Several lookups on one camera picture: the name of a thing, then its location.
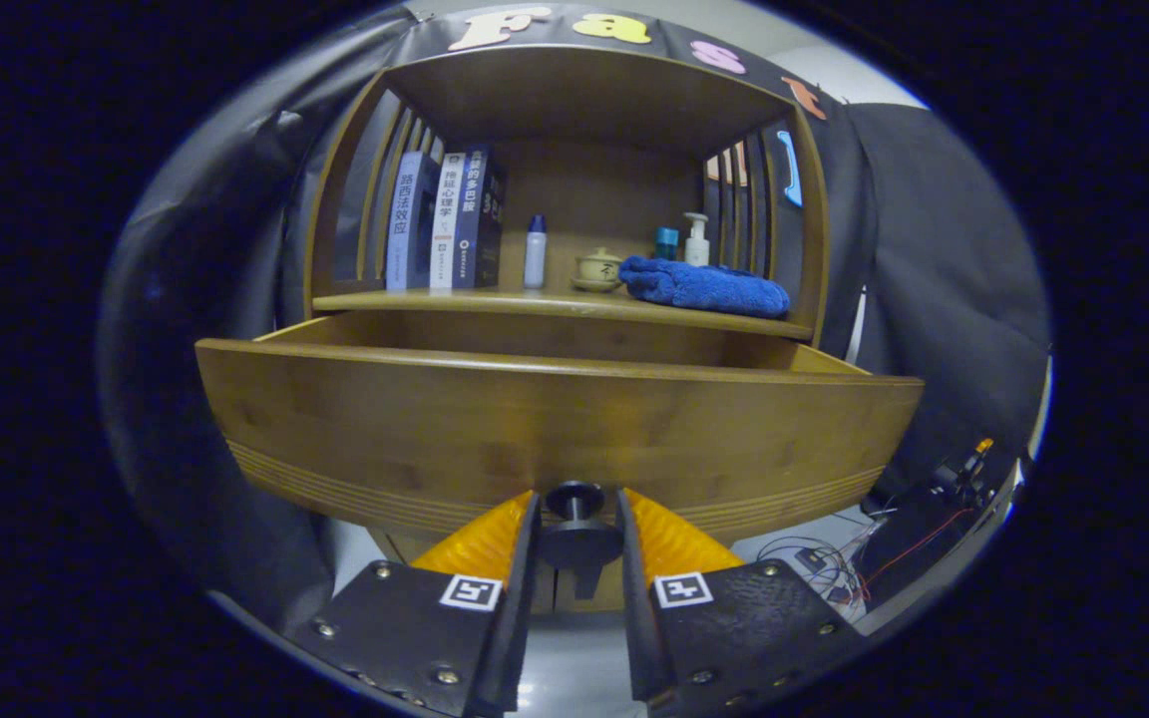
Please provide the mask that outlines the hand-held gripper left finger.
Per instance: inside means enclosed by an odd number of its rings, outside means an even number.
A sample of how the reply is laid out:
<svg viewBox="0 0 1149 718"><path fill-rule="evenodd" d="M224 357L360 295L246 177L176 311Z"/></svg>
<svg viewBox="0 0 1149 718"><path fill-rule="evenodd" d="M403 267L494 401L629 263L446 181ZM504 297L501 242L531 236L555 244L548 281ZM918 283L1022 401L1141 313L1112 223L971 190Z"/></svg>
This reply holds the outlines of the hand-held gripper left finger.
<svg viewBox="0 0 1149 718"><path fill-rule="evenodd" d="M327 674L406 717L515 712L539 501L525 491L470 522L439 566L373 559L292 641Z"/></svg>

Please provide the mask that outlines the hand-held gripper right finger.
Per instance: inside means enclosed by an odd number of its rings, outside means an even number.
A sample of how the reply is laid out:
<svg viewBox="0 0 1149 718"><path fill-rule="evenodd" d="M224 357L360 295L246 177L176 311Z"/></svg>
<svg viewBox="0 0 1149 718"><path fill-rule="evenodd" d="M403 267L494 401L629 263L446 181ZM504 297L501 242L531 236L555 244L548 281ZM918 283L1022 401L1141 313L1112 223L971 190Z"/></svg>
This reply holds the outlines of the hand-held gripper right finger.
<svg viewBox="0 0 1149 718"><path fill-rule="evenodd" d="M632 698L648 713L765 713L867 648L784 559L647 568L641 499L618 491L616 514Z"/></svg>

